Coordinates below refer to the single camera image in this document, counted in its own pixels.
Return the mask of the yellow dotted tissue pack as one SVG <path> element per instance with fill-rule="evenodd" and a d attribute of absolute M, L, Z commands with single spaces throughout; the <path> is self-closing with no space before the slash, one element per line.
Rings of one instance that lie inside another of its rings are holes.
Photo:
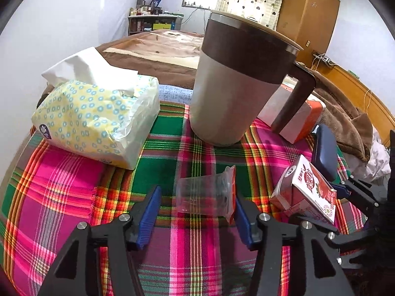
<path fill-rule="evenodd" d="M 52 145 L 119 168 L 135 169 L 159 114 L 159 80 L 111 66 L 94 48 L 42 73 L 53 90 L 31 121 Z"/>

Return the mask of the red white milk carton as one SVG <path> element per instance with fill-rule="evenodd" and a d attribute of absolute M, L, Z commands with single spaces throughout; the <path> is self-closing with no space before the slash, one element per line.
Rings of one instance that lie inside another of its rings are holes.
<path fill-rule="evenodd" d="M 335 222 L 337 191 L 303 155 L 283 172 L 270 201 L 287 217 L 298 214 Z"/>

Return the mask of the cluttered side desk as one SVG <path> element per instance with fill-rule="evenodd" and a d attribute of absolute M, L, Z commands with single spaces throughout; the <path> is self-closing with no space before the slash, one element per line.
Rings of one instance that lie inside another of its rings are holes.
<path fill-rule="evenodd" d="M 181 29 L 183 16 L 169 13 L 130 15 L 128 20 L 128 35 L 132 36 L 134 34 L 160 29 L 179 31 Z"/>

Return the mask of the pink plaid tablecloth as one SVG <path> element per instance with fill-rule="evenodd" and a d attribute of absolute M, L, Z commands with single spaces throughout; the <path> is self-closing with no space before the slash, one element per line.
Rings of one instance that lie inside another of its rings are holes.
<path fill-rule="evenodd" d="M 256 120 L 238 143 L 217 148 L 197 138 L 187 105 L 162 102 L 134 170 L 49 145 L 36 132 L 9 180 L 1 206 L 1 294 L 36 295 L 57 252 L 82 221 L 105 224 L 154 186 L 162 203 L 149 245 L 134 254 L 146 295 L 246 295 L 255 253 L 223 218 L 176 209 L 180 178 L 236 167 L 236 187 L 260 211 L 284 216 L 269 199 L 284 169 L 311 157 L 314 139 L 290 144 Z"/>

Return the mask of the wooden bed headboard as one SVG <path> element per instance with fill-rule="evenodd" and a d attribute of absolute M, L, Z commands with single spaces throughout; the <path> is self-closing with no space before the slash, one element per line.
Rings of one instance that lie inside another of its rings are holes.
<path fill-rule="evenodd" d="M 355 107 L 369 116 L 371 123 L 378 130 L 382 144 L 389 148 L 390 131 L 394 130 L 394 116 L 380 98 L 353 74 L 329 60 L 324 61 L 316 57 L 313 68 L 335 84 Z"/>

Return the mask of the pale pink bed sheet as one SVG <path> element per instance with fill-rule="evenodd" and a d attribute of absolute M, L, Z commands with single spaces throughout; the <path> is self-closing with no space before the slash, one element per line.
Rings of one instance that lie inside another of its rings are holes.
<path fill-rule="evenodd" d="M 378 130 L 373 127 L 372 146 L 370 148 L 370 159 L 362 162 L 350 154 L 344 154 L 348 169 L 352 175 L 369 183 L 382 184 L 388 180 L 391 173 L 389 151 L 382 144 Z"/>

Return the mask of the dark blue glasses case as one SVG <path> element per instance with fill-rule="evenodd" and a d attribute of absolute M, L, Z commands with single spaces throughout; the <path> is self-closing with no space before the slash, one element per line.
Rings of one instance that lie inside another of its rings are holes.
<path fill-rule="evenodd" d="M 315 129 L 315 145 L 311 162 L 330 183 L 337 178 L 337 143 L 329 127 L 319 124 Z"/>

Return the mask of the orange white box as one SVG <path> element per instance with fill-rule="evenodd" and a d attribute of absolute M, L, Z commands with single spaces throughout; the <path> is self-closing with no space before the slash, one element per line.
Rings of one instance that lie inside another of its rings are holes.
<path fill-rule="evenodd" d="M 257 118 L 271 127 L 293 89 L 293 84 L 283 82 L 281 87 L 273 93 L 265 104 Z M 280 135 L 292 144 L 302 140 L 319 123 L 325 109 L 326 105 L 324 102 L 311 94 L 289 123 L 282 129 Z"/>

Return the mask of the wooden wardrobe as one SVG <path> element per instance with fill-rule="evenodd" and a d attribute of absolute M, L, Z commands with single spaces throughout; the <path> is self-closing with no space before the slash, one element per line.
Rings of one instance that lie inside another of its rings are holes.
<path fill-rule="evenodd" d="M 337 21 L 340 0 L 282 0 L 276 30 L 299 44 L 297 61 L 311 67 L 325 54 Z"/>

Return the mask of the brown beige lidded mug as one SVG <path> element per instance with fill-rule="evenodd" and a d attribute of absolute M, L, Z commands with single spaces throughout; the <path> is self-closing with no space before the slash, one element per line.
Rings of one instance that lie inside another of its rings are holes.
<path fill-rule="evenodd" d="M 255 21 L 212 11 L 189 106 L 194 134 L 214 146 L 239 142 L 289 75 L 298 82 L 271 125 L 279 134 L 316 87 L 314 75 L 296 62 L 301 50 Z"/>

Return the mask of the clear plastic cup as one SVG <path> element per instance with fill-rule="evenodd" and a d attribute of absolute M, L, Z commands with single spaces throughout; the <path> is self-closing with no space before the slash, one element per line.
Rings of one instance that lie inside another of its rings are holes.
<path fill-rule="evenodd" d="M 180 213 L 224 217 L 231 223 L 236 209 L 236 167 L 227 166 L 220 174 L 180 178 L 176 207 Z"/>

